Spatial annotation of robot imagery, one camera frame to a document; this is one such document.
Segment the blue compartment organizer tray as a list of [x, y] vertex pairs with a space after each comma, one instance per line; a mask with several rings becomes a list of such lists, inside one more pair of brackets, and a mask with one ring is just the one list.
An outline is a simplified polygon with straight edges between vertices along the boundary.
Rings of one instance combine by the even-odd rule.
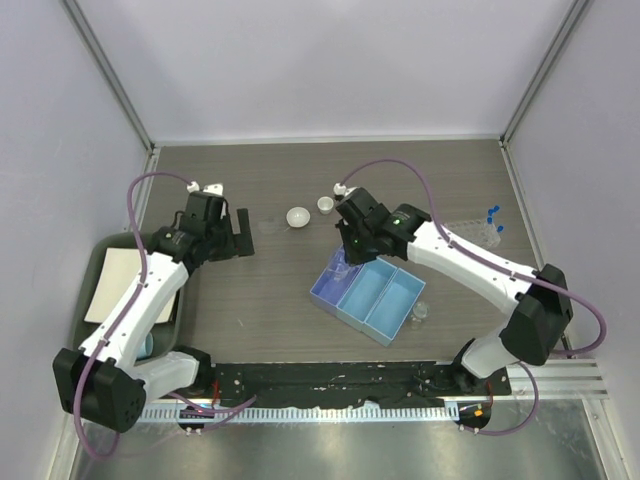
[[[344, 253], [343, 248], [336, 249], [330, 260], [338, 252]], [[382, 259], [357, 267], [352, 278], [334, 287], [327, 284], [325, 267], [310, 290], [311, 301], [377, 343], [388, 346], [419, 300], [425, 282]]]

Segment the clear test tube rack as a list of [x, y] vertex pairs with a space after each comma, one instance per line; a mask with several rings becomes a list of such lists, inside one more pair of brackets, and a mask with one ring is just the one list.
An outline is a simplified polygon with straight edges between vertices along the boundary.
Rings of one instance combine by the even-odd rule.
[[498, 235], [496, 229], [498, 226], [488, 224], [487, 218], [479, 218], [474, 220], [464, 220], [445, 223], [444, 226], [454, 234], [473, 243], [474, 245], [492, 249], [497, 247], [501, 242], [501, 235]]

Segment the small glass beaker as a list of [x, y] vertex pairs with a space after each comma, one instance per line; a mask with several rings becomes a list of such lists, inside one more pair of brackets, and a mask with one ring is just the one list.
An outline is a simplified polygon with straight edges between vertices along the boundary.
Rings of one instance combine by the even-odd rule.
[[331, 287], [340, 286], [352, 278], [358, 271], [357, 266], [350, 265], [343, 252], [338, 252], [325, 268], [327, 284]]

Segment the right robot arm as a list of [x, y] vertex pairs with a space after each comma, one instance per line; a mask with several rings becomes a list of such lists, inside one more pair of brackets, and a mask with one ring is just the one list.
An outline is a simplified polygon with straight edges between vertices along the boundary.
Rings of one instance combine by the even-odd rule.
[[388, 210], [362, 187], [337, 184], [334, 198], [348, 264], [362, 265], [380, 255], [397, 257], [459, 282], [505, 314], [503, 325], [462, 347], [450, 373], [434, 381], [434, 388], [472, 395], [508, 365], [546, 363], [573, 317], [560, 269], [545, 265], [535, 270], [510, 262], [438, 228], [431, 215], [414, 206]]

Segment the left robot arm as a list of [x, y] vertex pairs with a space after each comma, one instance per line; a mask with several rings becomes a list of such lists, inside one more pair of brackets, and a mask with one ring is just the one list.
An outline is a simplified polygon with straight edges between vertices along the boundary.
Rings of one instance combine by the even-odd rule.
[[145, 249], [145, 263], [115, 309], [75, 350], [63, 348], [53, 372], [63, 410], [118, 433], [131, 429], [147, 403], [176, 390], [193, 399], [213, 385], [209, 354], [170, 346], [155, 358], [138, 353], [156, 320], [206, 262], [253, 254], [247, 209], [235, 232], [220, 183], [193, 191], [175, 227], [162, 227]]

